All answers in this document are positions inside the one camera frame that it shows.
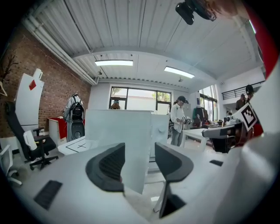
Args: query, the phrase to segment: jeans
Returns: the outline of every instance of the jeans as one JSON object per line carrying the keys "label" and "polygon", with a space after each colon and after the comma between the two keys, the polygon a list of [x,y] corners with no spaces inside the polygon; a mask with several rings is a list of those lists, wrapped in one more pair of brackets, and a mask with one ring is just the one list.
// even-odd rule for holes
{"label": "jeans", "polygon": [[183,139],[183,132],[179,133],[174,128],[172,128],[172,140],[171,145],[180,146]]}

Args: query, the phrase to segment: fluorescent light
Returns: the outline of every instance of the fluorescent light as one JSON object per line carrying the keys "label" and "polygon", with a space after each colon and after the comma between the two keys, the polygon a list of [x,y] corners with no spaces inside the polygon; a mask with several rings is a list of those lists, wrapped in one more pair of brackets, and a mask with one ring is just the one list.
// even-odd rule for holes
{"label": "fluorescent light", "polygon": [[190,73],[187,73],[187,72],[183,72],[183,71],[178,70],[176,68],[171,68],[171,67],[166,66],[164,70],[166,72],[172,72],[172,73],[175,73],[175,74],[178,74],[178,75],[186,76],[188,78],[194,78],[194,75],[192,75]]}
{"label": "fluorescent light", "polygon": [[151,201],[157,201],[159,199],[159,197],[152,197],[150,198]]}
{"label": "fluorescent light", "polygon": [[128,65],[128,66],[132,66],[133,61],[132,60],[100,60],[100,61],[95,61],[95,64],[97,66],[105,66],[105,65]]}
{"label": "fluorescent light", "polygon": [[252,24],[251,20],[249,20],[249,22],[250,22],[250,24],[251,24],[251,26],[252,26],[252,28],[253,28],[254,33],[256,34],[255,27],[253,26],[253,24]]}

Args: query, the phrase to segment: black office chair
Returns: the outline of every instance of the black office chair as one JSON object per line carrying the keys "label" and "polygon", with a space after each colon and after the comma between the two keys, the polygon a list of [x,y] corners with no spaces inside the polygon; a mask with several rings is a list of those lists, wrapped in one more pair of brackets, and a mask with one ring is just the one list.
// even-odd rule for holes
{"label": "black office chair", "polygon": [[17,137],[18,141],[20,142],[23,155],[27,159],[27,161],[34,161],[36,158],[42,158],[41,160],[30,164],[31,170],[34,170],[33,166],[39,164],[41,164],[41,169],[43,169],[45,165],[51,164],[50,163],[51,160],[58,159],[58,156],[45,158],[45,154],[49,155],[48,152],[55,149],[56,144],[48,135],[45,136],[39,135],[39,130],[43,129],[42,127],[33,130],[36,132],[37,135],[34,137],[34,140],[35,142],[39,142],[39,146],[35,150],[30,150],[28,145],[26,145],[25,143],[23,137],[24,130],[22,129],[21,124],[19,123],[17,115],[15,113],[15,104],[13,102],[6,102],[5,111],[6,111],[6,120],[8,121],[8,124],[12,129],[14,135]]}

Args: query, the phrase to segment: cap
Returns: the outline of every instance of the cap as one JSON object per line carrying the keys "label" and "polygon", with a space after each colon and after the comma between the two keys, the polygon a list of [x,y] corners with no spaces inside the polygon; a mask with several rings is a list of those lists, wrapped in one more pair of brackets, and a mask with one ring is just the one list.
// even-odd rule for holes
{"label": "cap", "polygon": [[189,103],[184,96],[179,96],[178,100],[182,101],[183,103]]}
{"label": "cap", "polygon": [[246,86],[246,94],[251,94],[254,93],[254,88],[252,85],[247,85]]}

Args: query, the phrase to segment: brick wall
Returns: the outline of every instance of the brick wall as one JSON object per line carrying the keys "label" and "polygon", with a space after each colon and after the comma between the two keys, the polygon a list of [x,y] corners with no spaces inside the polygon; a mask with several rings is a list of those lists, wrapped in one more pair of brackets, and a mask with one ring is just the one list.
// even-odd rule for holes
{"label": "brick wall", "polygon": [[18,64],[12,66],[11,73],[3,81],[8,97],[0,95],[0,138],[14,136],[5,120],[4,102],[14,101],[22,74],[33,75],[36,68],[42,70],[41,80],[45,82],[39,107],[39,126],[45,127],[45,131],[48,131],[46,118],[61,116],[68,98],[73,93],[78,93],[84,102],[84,108],[88,108],[90,84],[60,62],[22,25],[15,29],[9,41],[3,58],[4,66],[11,54],[16,55]]}

